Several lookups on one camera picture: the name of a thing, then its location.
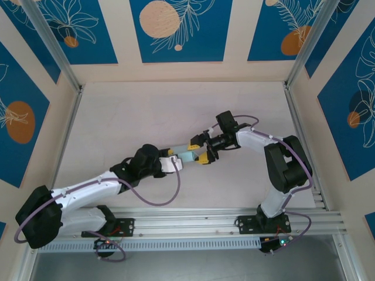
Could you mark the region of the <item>light blue paper box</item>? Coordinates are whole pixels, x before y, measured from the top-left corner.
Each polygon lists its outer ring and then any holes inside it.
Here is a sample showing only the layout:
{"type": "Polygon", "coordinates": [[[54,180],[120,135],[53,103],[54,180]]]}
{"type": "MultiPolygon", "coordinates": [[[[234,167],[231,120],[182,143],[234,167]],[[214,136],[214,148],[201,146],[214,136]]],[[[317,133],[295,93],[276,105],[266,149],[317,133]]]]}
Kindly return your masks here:
{"type": "Polygon", "coordinates": [[[188,145],[173,146],[171,150],[183,163],[194,162],[198,157],[194,150],[188,150],[188,145]]]}

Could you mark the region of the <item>blue panel beige circle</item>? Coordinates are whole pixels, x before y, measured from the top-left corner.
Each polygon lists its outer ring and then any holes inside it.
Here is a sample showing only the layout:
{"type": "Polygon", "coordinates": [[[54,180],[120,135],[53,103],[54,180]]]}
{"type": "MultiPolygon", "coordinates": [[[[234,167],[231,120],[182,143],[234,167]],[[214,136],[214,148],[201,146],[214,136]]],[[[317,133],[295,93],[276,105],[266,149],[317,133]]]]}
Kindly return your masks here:
{"type": "Polygon", "coordinates": [[[233,0],[129,0],[143,63],[221,62],[233,0]]]}

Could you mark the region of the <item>grey metal sheet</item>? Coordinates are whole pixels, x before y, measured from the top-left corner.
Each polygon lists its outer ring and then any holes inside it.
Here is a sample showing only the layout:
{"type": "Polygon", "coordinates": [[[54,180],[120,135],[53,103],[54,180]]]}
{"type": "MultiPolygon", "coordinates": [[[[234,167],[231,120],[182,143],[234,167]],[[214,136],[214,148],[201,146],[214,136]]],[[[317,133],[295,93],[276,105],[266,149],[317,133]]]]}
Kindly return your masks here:
{"type": "Polygon", "coordinates": [[[309,236],[266,255],[255,249],[130,252],[125,261],[92,253],[43,253],[30,281],[346,281],[331,237],[309,236]]]}

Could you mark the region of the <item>blue panel dark circle leaves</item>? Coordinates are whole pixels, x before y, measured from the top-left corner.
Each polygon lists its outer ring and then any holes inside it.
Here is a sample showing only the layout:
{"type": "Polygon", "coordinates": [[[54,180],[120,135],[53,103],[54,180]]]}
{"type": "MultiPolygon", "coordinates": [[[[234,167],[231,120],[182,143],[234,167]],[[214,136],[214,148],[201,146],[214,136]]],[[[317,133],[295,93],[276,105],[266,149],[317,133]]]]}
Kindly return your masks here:
{"type": "Polygon", "coordinates": [[[375,168],[375,24],[370,24],[318,95],[350,180],[375,168]]]}

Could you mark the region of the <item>blue panel fern orange circle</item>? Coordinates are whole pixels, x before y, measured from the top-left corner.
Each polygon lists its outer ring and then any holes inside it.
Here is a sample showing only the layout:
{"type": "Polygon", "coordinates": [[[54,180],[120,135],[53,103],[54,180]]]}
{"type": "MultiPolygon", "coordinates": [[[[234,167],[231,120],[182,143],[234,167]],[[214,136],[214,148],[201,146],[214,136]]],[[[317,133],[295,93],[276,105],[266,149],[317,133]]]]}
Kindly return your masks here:
{"type": "Polygon", "coordinates": [[[264,0],[248,61],[293,60],[325,0],[264,0]]]}

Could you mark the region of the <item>blue panel white flower drawing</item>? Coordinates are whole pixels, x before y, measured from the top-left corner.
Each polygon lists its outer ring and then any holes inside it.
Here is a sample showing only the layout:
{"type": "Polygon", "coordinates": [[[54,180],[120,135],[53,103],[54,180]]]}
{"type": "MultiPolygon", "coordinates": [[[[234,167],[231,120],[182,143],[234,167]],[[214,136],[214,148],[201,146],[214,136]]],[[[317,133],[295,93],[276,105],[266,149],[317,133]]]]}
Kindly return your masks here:
{"type": "Polygon", "coordinates": [[[35,0],[70,64],[117,64],[98,0],[35,0]]]}

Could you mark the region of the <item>blue panel white line drawing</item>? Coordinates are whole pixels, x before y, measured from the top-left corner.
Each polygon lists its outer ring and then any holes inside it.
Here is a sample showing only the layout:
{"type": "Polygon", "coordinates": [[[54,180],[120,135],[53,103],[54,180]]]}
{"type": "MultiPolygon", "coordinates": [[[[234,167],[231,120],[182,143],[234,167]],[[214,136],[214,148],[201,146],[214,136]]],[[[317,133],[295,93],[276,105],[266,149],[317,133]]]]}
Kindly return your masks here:
{"type": "Polygon", "coordinates": [[[305,63],[305,70],[309,78],[315,73],[358,1],[359,0],[340,0],[337,3],[324,31],[320,35],[319,40],[305,63]]]}
{"type": "Polygon", "coordinates": [[[24,41],[33,51],[50,78],[57,84],[61,69],[40,38],[19,0],[0,0],[0,7],[4,10],[24,41]]]}

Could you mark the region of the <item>blue panel large orange circle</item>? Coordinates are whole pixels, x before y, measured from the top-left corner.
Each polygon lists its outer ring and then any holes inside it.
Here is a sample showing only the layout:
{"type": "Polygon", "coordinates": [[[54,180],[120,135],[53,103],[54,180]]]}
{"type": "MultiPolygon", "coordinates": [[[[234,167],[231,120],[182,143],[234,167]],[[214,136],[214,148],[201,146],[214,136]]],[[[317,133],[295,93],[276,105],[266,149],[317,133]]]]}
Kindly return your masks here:
{"type": "Polygon", "coordinates": [[[0,180],[22,185],[49,105],[0,42],[0,180]]]}

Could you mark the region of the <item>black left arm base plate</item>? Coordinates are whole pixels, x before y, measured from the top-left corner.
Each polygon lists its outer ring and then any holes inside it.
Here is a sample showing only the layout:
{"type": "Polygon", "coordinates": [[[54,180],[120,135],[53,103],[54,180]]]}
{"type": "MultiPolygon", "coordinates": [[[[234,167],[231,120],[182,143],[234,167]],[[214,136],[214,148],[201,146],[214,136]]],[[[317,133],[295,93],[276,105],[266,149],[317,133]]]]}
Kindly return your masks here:
{"type": "Polygon", "coordinates": [[[134,218],[116,218],[106,222],[96,233],[105,237],[132,237],[135,229],[134,218]]]}

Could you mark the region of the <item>aluminium mounting rail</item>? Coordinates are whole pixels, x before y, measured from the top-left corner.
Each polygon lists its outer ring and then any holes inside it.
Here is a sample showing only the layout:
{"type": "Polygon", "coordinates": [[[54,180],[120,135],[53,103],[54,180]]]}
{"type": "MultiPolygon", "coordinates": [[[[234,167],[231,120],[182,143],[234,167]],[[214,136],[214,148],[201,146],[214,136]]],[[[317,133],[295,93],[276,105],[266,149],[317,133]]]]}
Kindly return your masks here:
{"type": "MultiPolygon", "coordinates": [[[[255,208],[163,208],[111,207],[117,218],[134,218],[133,237],[144,239],[203,238],[239,236],[234,225],[240,215],[254,215],[255,208]]],[[[307,235],[347,234],[347,227],[339,211],[323,208],[289,208],[292,235],[300,234],[308,220],[296,215],[307,215],[312,224],[307,235]]]]}

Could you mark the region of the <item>aluminium side rail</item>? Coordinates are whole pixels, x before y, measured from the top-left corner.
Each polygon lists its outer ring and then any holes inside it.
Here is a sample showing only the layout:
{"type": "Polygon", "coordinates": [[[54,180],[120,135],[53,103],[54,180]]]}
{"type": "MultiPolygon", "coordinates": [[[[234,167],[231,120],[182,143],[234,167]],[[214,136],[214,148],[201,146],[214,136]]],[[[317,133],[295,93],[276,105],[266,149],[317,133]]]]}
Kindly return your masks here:
{"type": "Polygon", "coordinates": [[[313,171],[313,175],[312,175],[312,178],[313,178],[313,181],[314,181],[314,185],[313,185],[313,188],[312,188],[313,194],[314,195],[317,195],[317,194],[320,195],[321,202],[322,202],[322,208],[324,208],[326,211],[329,211],[330,207],[329,207],[329,204],[327,203],[326,198],[325,198],[325,192],[324,192],[323,187],[322,187],[321,177],[320,177],[320,175],[319,175],[319,173],[318,173],[318,171],[315,167],[315,163],[313,161],[311,151],[309,150],[307,138],[306,138],[304,128],[303,128],[303,122],[302,122],[302,119],[299,115],[296,102],[294,101],[292,92],[287,87],[286,83],[283,84],[283,87],[284,87],[284,93],[285,93],[285,97],[286,97],[286,100],[287,100],[287,103],[288,103],[289,111],[291,113],[291,118],[292,118],[294,128],[295,128],[295,131],[296,131],[296,135],[299,138],[299,140],[301,141],[302,147],[305,151],[305,154],[307,156],[307,159],[309,160],[309,163],[310,163],[312,171],[313,171]]]}
{"type": "Polygon", "coordinates": [[[55,185],[57,175],[58,175],[58,172],[59,172],[62,160],[63,160],[63,156],[64,156],[64,153],[65,153],[65,150],[66,150],[66,146],[67,146],[67,143],[69,141],[71,130],[73,128],[74,121],[75,121],[75,118],[76,118],[76,115],[77,115],[77,112],[78,112],[78,109],[79,109],[79,106],[80,106],[80,103],[81,103],[84,87],[85,87],[85,85],[79,86],[79,91],[77,92],[77,95],[76,95],[74,103],[73,103],[73,107],[70,111],[69,120],[68,120],[66,129],[64,131],[62,144],[60,145],[60,148],[59,148],[59,152],[58,152],[58,155],[57,155],[56,164],[54,166],[52,178],[49,180],[49,182],[47,184],[48,190],[51,190],[55,185]]]}

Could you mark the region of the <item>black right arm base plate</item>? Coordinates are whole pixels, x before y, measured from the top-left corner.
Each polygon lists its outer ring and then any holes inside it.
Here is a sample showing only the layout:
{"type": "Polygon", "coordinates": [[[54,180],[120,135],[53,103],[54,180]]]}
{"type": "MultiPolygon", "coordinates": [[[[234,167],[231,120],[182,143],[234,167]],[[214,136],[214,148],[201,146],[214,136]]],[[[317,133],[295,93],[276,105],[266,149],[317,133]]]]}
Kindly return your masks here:
{"type": "Polygon", "coordinates": [[[289,217],[280,214],[274,218],[258,215],[242,215],[236,219],[240,234],[276,234],[277,232],[291,233],[289,217]]]}

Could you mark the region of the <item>aluminium frame post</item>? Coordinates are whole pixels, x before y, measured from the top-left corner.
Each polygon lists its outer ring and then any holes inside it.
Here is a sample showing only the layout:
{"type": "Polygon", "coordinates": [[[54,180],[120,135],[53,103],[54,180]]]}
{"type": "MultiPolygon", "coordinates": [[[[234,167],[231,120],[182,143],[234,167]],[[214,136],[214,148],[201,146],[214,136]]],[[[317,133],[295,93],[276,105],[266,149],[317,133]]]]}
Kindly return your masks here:
{"type": "Polygon", "coordinates": [[[294,82],[296,82],[299,73],[303,70],[307,59],[311,55],[314,47],[316,46],[321,34],[323,33],[326,25],[328,24],[330,17],[334,13],[340,0],[325,0],[321,11],[317,14],[317,17],[308,33],[305,43],[302,45],[300,52],[298,53],[296,60],[289,72],[287,79],[285,80],[285,88],[290,90],[294,82]]]}
{"type": "Polygon", "coordinates": [[[37,31],[39,37],[41,38],[49,53],[53,57],[54,61],[58,65],[62,74],[65,76],[71,88],[77,95],[80,95],[82,85],[80,84],[76,75],[74,74],[64,51],[59,45],[59,42],[54,36],[52,30],[50,29],[46,19],[42,15],[37,4],[33,0],[19,1],[26,15],[31,21],[33,27],[37,31]]]}

